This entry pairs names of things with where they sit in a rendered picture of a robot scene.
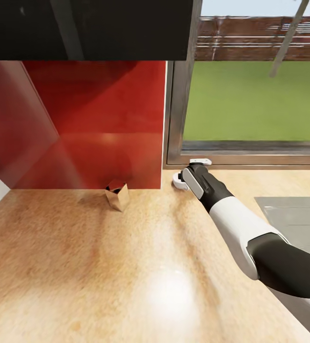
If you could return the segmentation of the coffee cup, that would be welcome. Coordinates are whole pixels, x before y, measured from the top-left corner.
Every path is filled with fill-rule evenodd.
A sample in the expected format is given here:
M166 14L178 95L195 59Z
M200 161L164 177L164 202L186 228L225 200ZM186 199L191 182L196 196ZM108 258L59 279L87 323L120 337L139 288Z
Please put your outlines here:
M187 185L186 181L184 182L181 182L181 180L178 179L178 174L180 172L174 174L173 176L173 181L174 181L174 185L178 188L178 189L184 189L186 191L188 191L190 188L189 186Z

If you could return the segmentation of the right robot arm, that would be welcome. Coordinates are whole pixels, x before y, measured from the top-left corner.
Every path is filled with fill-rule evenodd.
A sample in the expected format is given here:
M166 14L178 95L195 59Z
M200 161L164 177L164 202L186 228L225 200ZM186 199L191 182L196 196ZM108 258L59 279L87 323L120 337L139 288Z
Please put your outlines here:
M190 160L178 174L203 204L240 270L263 282L310 332L310 253L291 246L241 203L213 174L208 159Z

